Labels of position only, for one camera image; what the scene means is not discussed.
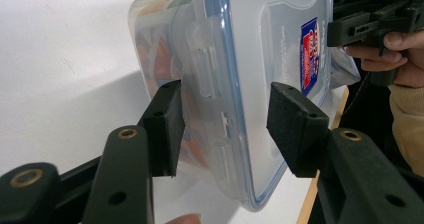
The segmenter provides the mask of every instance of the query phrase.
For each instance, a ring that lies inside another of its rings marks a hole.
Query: white table
[[[0,0],[0,175],[31,162],[66,172],[102,153],[115,128],[137,123],[148,98],[127,25],[134,0]],[[334,117],[343,90],[325,104]],[[295,223],[310,179],[287,171],[250,213],[183,165],[155,178],[155,217],[204,223]]]

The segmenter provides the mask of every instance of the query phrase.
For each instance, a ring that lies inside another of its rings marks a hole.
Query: clear plastic lid
[[[266,130],[272,81],[320,105],[328,92],[332,0],[136,0],[130,30],[150,95],[182,80],[180,160],[258,211],[286,164]]]

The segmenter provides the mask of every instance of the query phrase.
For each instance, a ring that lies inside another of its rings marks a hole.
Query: mounting hole
[[[132,128],[124,129],[118,132],[118,137],[121,139],[130,139],[135,135],[137,135],[137,130]]]
[[[38,179],[40,179],[43,176],[43,170],[41,169],[29,169],[22,171],[18,174],[16,174],[12,180],[10,180],[10,186],[13,188],[22,188],[31,186],[34,184]]]
[[[406,207],[406,203],[395,195],[386,195],[386,200],[397,207]]]
[[[153,114],[153,116],[155,116],[155,117],[161,117],[161,116],[163,116],[163,112],[155,112]]]
[[[348,140],[351,141],[360,141],[362,140],[362,136],[359,135],[359,133],[356,133],[354,131],[342,131],[340,132],[340,135]]]
[[[109,204],[112,206],[117,206],[127,199],[127,194],[125,192],[117,192],[109,197]]]

